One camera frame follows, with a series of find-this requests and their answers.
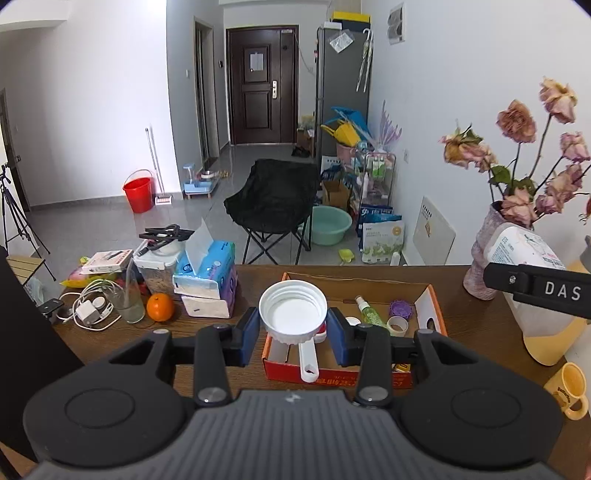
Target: door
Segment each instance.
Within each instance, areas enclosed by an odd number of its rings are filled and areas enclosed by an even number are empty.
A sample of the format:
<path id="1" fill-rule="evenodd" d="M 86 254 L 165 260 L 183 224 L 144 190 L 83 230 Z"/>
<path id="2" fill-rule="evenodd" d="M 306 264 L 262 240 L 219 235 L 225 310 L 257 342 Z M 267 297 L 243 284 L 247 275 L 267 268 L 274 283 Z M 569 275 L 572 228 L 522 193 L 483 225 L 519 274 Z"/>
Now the door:
<path id="1" fill-rule="evenodd" d="M 297 33 L 296 26 L 228 30 L 233 144 L 295 141 Z"/>
<path id="2" fill-rule="evenodd" d="M 197 99 L 197 126 L 199 127 L 199 143 L 201 157 L 206 164 L 209 154 L 209 137 L 205 119 L 205 91 L 203 81 L 203 38 L 198 23 L 195 22 L 195 93 Z"/>
<path id="3" fill-rule="evenodd" d="M 25 212 L 29 211 L 29 203 L 25 190 L 21 183 L 21 178 L 18 174 L 17 163 L 21 161 L 21 157 L 14 154 L 12 147 L 12 139 L 10 135 L 10 122 L 8 121 L 8 111 L 6 107 L 6 90 L 0 92 L 0 128 L 2 129 L 2 137 L 4 139 L 4 150 L 8 159 L 8 167 L 14 182 L 14 189 L 17 192 L 18 199 L 21 201 L 22 209 Z"/>

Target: yellow mug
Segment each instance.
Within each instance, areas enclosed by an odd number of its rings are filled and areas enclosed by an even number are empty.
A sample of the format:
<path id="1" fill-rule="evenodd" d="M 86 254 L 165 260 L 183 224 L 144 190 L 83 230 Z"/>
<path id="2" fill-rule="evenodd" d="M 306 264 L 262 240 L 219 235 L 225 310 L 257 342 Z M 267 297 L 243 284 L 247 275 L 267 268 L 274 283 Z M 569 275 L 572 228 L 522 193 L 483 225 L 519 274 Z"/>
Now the yellow mug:
<path id="1" fill-rule="evenodd" d="M 558 402 L 560 410 L 571 420 L 582 419 L 589 411 L 589 400 L 585 396 L 587 381 L 585 374 L 578 365 L 567 362 L 558 370 L 544 388 L 549 391 Z M 581 402 L 580 410 L 573 410 L 571 407 Z"/>

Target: orange box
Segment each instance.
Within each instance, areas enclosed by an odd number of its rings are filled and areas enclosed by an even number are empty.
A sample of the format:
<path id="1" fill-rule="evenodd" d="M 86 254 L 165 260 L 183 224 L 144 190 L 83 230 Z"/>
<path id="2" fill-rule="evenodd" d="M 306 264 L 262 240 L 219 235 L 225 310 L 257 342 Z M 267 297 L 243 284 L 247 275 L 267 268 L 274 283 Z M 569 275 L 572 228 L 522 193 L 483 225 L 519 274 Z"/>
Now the orange box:
<path id="1" fill-rule="evenodd" d="M 329 308 L 337 307 L 345 317 L 357 317 L 360 320 L 361 312 L 355 302 L 357 295 L 361 295 L 375 308 L 384 321 L 388 320 L 390 302 L 406 300 L 413 306 L 413 315 L 408 320 L 406 336 L 412 337 L 417 329 L 428 327 L 434 327 L 442 335 L 447 335 L 432 285 L 388 280 L 316 277 L 299 273 L 283 274 L 282 280 L 290 279 L 304 280 L 316 285 L 324 292 Z M 359 367 L 338 365 L 328 339 L 316 344 L 316 356 L 318 357 L 320 375 L 318 380 L 314 382 L 315 385 L 355 386 Z M 304 383 L 300 377 L 300 359 L 296 345 L 285 345 L 267 335 L 262 362 L 265 375 L 269 380 Z M 395 372 L 394 366 L 392 366 L 392 386 L 394 388 L 410 388 L 412 383 L 410 372 Z"/>

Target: white bottle cap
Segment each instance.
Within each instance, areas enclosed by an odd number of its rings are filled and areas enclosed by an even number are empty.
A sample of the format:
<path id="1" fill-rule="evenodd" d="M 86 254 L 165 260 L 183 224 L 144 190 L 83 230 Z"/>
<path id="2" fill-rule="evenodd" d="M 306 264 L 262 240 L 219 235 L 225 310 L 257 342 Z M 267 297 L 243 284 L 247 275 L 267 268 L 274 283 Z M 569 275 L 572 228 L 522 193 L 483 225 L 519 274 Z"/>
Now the white bottle cap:
<path id="1" fill-rule="evenodd" d="M 359 305 L 359 310 L 361 311 L 369 307 L 369 303 L 367 303 L 361 295 L 355 297 L 355 301 L 357 302 L 357 305 Z"/>

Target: folding chair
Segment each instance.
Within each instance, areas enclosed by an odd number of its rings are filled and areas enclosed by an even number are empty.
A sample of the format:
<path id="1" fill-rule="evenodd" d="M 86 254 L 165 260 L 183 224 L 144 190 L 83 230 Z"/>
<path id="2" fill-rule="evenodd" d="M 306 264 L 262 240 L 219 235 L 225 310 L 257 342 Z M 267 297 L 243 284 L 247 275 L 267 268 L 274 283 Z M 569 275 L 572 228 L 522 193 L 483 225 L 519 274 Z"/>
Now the folding chair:
<path id="1" fill-rule="evenodd" d="M 253 240 L 261 252 L 248 263 L 266 255 L 277 265 L 269 250 L 291 233 L 299 242 L 297 265 L 302 246 L 308 252 L 311 250 L 311 228 L 307 242 L 304 232 L 308 221 L 311 222 L 319 186 L 320 175 L 315 163 L 259 158 L 243 188 L 224 201 L 228 215 L 248 233 L 242 263 L 246 263 L 248 247 Z M 300 233 L 298 229 L 302 224 L 304 228 Z M 265 247 L 263 244 L 272 235 L 279 235 L 279 238 Z"/>

